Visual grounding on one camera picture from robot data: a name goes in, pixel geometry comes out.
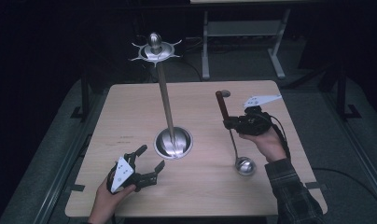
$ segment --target wooden handle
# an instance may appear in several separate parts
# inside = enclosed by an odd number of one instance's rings
[[[221,91],[216,92],[216,98],[217,98],[218,106],[220,107],[220,111],[221,111],[221,115],[223,116],[223,119],[224,120],[230,119],[229,112],[227,111],[227,107],[226,107],[226,104],[224,103],[224,98]]]

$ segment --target plaid sleeve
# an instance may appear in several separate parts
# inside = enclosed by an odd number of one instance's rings
[[[265,165],[278,203],[278,223],[324,223],[319,203],[300,182],[289,159]]]

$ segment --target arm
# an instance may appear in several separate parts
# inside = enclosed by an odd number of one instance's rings
[[[266,157],[265,168],[278,203],[280,223],[324,223],[319,203],[300,182],[276,131],[270,128],[258,136],[240,134],[240,137],[254,142]]]

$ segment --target silver knob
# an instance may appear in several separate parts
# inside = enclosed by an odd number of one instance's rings
[[[159,54],[161,52],[161,36],[155,32],[151,33],[147,39],[148,45],[151,47],[151,52]]]

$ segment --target silver dome base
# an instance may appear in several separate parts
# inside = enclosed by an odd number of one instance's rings
[[[185,157],[192,149],[192,135],[189,131],[174,127],[175,145],[171,141],[168,129],[162,130],[157,134],[154,141],[154,148],[157,154],[167,160],[177,160]]]

